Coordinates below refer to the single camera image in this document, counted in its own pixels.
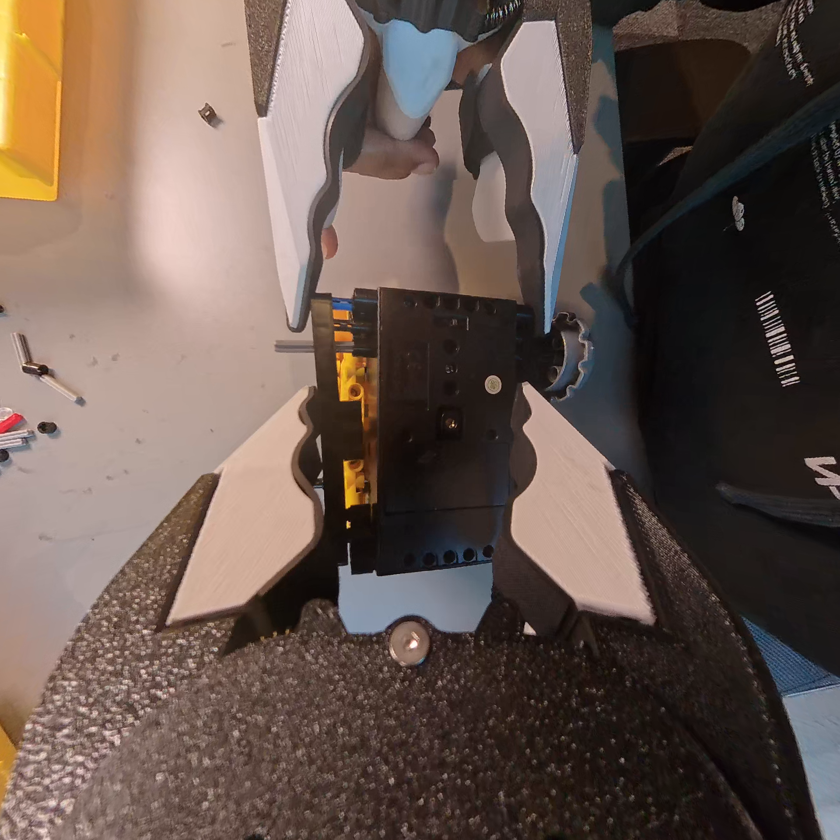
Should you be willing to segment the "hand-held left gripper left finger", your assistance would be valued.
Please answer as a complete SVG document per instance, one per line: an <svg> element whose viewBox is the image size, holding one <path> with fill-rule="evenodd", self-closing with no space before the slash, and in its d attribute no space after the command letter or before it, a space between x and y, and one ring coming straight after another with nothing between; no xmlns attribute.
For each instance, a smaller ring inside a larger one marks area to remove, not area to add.
<svg viewBox="0 0 840 840"><path fill-rule="evenodd" d="M300 463L316 394L301 388L216 469L169 624L242 613L317 545L322 505Z"/></svg>

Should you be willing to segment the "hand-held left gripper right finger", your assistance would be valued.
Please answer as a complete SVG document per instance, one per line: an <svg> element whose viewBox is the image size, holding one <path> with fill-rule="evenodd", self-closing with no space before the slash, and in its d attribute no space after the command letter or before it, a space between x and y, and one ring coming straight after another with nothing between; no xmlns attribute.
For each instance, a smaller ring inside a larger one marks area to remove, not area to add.
<svg viewBox="0 0 840 840"><path fill-rule="evenodd" d="M539 637L583 638L590 616L653 627L612 465L529 383L518 387L511 430L501 595Z"/></svg>

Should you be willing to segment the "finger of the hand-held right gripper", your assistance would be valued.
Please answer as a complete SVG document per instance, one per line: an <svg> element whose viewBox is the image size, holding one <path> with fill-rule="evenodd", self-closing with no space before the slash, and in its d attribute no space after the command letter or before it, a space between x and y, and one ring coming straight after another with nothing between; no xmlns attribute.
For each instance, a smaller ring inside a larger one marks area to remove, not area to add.
<svg viewBox="0 0 840 840"><path fill-rule="evenodd" d="M361 151L371 50L356 2L284 3L257 127L276 273L293 332L308 322L343 167Z"/></svg>
<svg viewBox="0 0 840 840"><path fill-rule="evenodd" d="M478 140L472 217L483 242L516 246L524 304L548 333L554 319L581 145L573 138L557 23L525 17L497 58L464 90Z"/></svg>

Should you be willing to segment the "black yellow toy brick vehicle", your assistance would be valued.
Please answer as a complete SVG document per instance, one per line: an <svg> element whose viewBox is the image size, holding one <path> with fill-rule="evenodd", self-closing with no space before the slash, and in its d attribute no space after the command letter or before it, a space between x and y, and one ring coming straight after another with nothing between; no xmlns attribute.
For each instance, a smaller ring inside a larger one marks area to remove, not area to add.
<svg viewBox="0 0 840 840"><path fill-rule="evenodd" d="M357 289L311 300L310 403L320 443L321 552L353 574L487 564L513 488L513 404L529 383L570 396L590 331L562 311L548 328L510 299Z"/></svg>

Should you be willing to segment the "grey desk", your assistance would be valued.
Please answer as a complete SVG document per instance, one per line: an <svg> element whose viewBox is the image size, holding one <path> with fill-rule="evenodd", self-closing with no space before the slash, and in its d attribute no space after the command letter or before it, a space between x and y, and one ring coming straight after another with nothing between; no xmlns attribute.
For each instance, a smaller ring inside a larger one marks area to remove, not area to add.
<svg viewBox="0 0 840 840"><path fill-rule="evenodd" d="M56 838L74 795L154 700L212 669L230 621L157 633L187 492L313 382L288 338L270 242L242 2L69 2L59 199L2 199L2 406L55 421L2 466L2 726L20 741L2 838ZM484 246L460 162L457 96L433 125L443 173L348 177L338 267L412 287L516 293L511 247ZM209 102L219 124L198 115ZM607 371L566 412L639 467L620 402L629 339L596 281L627 239L613 36L594 33L591 148L582 156L561 288L595 314ZM84 397L21 374L9 339Z"/></svg>

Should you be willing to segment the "person's right hand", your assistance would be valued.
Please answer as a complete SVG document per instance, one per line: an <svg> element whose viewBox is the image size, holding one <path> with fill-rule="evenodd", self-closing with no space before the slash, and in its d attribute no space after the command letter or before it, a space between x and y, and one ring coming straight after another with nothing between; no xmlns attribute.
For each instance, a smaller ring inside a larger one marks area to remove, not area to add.
<svg viewBox="0 0 840 840"><path fill-rule="evenodd" d="M343 170L382 180L399 181L409 175L430 175L439 166L431 118L426 117L409 140L396 140L380 130L371 119L365 126L361 151Z"/></svg>

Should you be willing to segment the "yellow plastic box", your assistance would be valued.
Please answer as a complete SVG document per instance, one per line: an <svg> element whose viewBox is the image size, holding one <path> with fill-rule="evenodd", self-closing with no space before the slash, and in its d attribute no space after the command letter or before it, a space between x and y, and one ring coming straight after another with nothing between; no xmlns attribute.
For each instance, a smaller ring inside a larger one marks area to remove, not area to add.
<svg viewBox="0 0 840 840"><path fill-rule="evenodd" d="M1 196L58 195L64 1L1 2Z"/></svg>

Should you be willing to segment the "pile of small brick parts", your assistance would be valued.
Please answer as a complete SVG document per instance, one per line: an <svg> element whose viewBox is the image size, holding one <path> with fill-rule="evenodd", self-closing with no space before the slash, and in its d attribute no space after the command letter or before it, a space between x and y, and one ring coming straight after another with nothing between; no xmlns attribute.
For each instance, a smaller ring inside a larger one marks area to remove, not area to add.
<svg viewBox="0 0 840 840"><path fill-rule="evenodd" d="M52 421L41 421L29 426L23 414L2 406L1 464L6 464L18 450L28 449L37 435L54 438L59 431L58 425Z"/></svg>

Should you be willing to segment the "grey axle pin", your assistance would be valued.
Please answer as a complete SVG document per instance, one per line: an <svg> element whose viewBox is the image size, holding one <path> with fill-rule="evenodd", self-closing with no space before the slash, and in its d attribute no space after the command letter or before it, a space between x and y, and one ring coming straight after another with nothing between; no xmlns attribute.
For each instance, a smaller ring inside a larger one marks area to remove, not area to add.
<svg viewBox="0 0 840 840"><path fill-rule="evenodd" d="M49 388L61 394L72 403L78 405L84 404L84 397L59 382L46 364L35 362L29 348L28 340L23 333L12 332L10 338L14 346L17 363L22 372L45 383Z"/></svg>

